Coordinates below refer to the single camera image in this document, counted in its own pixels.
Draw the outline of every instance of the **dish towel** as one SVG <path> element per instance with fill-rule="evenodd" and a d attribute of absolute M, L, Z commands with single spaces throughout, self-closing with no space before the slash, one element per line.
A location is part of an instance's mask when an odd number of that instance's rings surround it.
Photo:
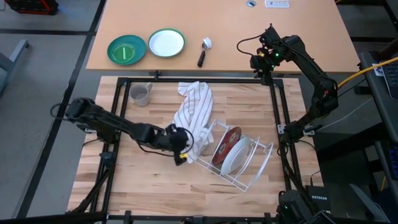
<path fill-rule="evenodd" d="M 213 109 L 213 94 L 207 83 L 200 82 L 180 82 L 178 84 L 178 93 L 185 96 L 185 99 L 174 115 L 172 123 L 175 123 L 177 127 L 186 128 L 192 133 L 195 142 L 192 149 L 188 152 L 187 158 L 188 163 L 192 163 L 200 156 L 204 146 L 214 141 L 211 133 L 204 139 L 208 132 L 208 128 L 205 126 Z"/>

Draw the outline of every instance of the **butcher block board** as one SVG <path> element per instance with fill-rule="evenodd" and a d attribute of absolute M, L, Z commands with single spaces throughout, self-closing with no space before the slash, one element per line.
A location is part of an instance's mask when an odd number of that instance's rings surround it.
<path fill-rule="evenodd" d="M 96 96 L 96 104 L 109 111 L 117 79 L 102 77 Z M 283 81 L 290 119 L 294 121 L 305 114 L 299 80 L 286 78 Z M 184 99 L 177 93 L 177 86 L 178 83 L 154 83 L 151 102 L 145 107 L 138 107 L 129 99 L 126 119 L 166 127 Z M 263 144 L 275 144 L 260 178 L 242 192 L 199 164 L 185 163 L 177 167 L 170 157 L 143 152 L 127 134 L 122 134 L 109 201 L 110 214 L 122 215 L 126 210 L 134 215 L 162 216 L 262 217 L 264 212 L 275 214 L 278 193 L 285 190 L 285 184 L 282 164 L 276 152 L 279 146 L 269 87 L 243 83 L 209 83 L 209 86 L 214 102 L 209 122 L 217 119 L 239 126 L 245 135 L 252 138 L 260 136 Z M 279 91 L 276 92 L 283 120 Z M 117 114 L 120 113 L 123 93 L 124 87 L 119 96 Z M 95 134 L 88 134 L 85 141 L 95 138 Z M 303 140 L 313 143 L 310 138 Z M 102 142 L 93 142 L 82 149 L 68 210 L 77 207 L 94 186 L 102 147 Z M 297 143 L 296 149 L 303 185 L 309 184 L 310 176 L 319 171 L 316 152 L 303 142 Z M 258 170 L 263 158 L 264 154 L 256 153 L 248 170 Z M 314 175 L 313 182 L 314 185 L 322 185 L 320 174 Z M 101 208 L 103 194 L 104 187 L 98 208 Z"/>

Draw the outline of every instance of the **electrical outlet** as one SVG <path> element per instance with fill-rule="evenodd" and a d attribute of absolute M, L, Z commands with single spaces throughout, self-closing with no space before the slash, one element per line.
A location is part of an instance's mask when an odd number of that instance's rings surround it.
<path fill-rule="evenodd" d="M 269 1 L 266 0 L 266 7 L 269 8 L 288 8 L 290 7 L 289 0 L 276 0 L 276 1 Z"/>

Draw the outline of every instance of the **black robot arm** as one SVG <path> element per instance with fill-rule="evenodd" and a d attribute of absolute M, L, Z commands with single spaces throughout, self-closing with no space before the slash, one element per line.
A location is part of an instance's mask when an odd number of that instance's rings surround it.
<path fill-rule="evenodd" d="M 305 51 L 305 45 L 297 35 L 280 38 L 271 25 L 259 38 L 262 47 L 250 59 L 250 66 L 257 72 L 263 85 L 273 85 L 271 72 L 282 61 L 293 61 L 314 86 L 311 106 L 298 121 L 286 125 L 284 142 L 297 142 L 303 137 L 305 127 L 315 119 L 326 116 L 338 107 L 337 82 L 325 72 Z"/>
<path fill-rule="evenodd" d="M 185 129 L 174 124 L 163 129 L 152 124 L 133 123 L 104 110 L 88 98 L 74 99 L 65 116 L 72 123 L 96 130 L 98 139 L 108 144 L 114 144 L 122 131 L 130 135 L 140 147 L 172 151 L 177 166 L 186 161 L 182 151 L 187 147 L 188 135 Z"/>

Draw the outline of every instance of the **green plate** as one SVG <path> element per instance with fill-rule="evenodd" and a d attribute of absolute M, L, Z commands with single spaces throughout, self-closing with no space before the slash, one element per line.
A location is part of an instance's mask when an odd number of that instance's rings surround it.
<path fill-rule="evenodd" d="M 123 35 L 114 39 L 108 47 L 108 57 L 118 65 L 132 65 L 145 55 L 144 40 L 136 35 Z"/>

